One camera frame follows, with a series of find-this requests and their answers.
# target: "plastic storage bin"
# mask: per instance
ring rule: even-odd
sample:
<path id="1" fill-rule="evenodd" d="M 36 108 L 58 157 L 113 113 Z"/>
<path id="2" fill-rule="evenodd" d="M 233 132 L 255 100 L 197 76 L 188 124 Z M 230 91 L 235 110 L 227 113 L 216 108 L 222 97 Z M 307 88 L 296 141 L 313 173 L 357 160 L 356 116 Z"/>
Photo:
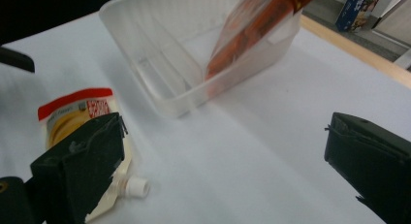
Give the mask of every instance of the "plastic storage bin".
<path id="1" fill-rule="evenodd" d="M 238 0 L 112 0 L 100 10 L 112 37 L 158 112 L 179 116 L 275 63 L 300 29 L 300 13 L 228 69 L 205 80 L 206 65 Z"/>

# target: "white tabletop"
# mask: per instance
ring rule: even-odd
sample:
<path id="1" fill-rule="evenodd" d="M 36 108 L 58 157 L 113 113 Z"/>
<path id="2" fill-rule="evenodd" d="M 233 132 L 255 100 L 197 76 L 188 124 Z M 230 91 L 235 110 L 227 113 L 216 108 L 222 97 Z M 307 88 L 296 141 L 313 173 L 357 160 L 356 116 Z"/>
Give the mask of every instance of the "white tabletop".
<path id="1" fill-rule="evenodd" d="M 304 29 L 276 65 L 179 119 L 153 110 L 96 14 L 7 47 L 36 74 L 0 65 L 0 176 L 31 177 L 40 105 L 96 86 L 119 101 L 152 188 L 93 223 L 383 223 L 325 162 L 324 128 L 345 112 L 411 140 L 411 91 Z"/>

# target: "red label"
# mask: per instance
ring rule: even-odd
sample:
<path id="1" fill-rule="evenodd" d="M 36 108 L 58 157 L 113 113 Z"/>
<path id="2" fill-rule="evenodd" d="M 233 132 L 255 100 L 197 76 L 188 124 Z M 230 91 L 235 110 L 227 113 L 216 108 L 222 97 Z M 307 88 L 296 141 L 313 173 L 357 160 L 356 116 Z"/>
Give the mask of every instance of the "red label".
<path id="1" fill-rule="evenodd" d="M 90 115 L 90 118 L 94 118 L 100 115 L 110 113 L 109 105 L 107 104 L 107 101 L 105 100 L 87 101 L 87 107 L 88 107 L 88 114 Z"/>

